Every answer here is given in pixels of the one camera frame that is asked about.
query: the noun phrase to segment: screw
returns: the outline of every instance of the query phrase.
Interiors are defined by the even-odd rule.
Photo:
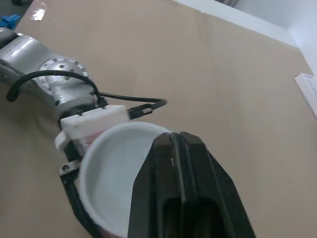
[[[64,166],[62,167],[62,169],[63,169],[64,172],[66,172],[66,171],[69,170],[69,166],[68,166],[68,165],[64,165]]]

